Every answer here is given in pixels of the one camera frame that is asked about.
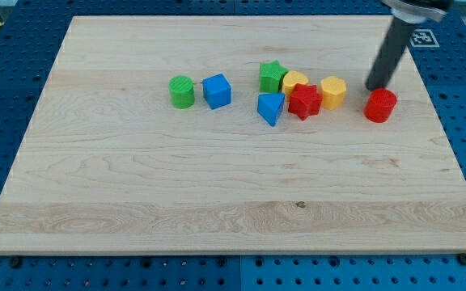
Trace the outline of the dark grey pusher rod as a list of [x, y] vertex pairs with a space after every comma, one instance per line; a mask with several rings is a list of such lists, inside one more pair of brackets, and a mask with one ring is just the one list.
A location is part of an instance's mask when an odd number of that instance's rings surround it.
[[387, 87], [415, 28], [416, 25], [413, 23], [408, 23], [396, 16], [392, 17], [377, 57], [366, 78], [367, 90], [374, 91]]

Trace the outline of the grey and white tool mount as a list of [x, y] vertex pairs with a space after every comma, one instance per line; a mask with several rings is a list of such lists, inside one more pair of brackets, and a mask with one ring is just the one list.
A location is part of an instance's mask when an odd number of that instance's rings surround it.
[[426, 20], [441, 22], [453, 5], [453, 0], [381, 0], [392, 14], [406, 23], [419, 24]]

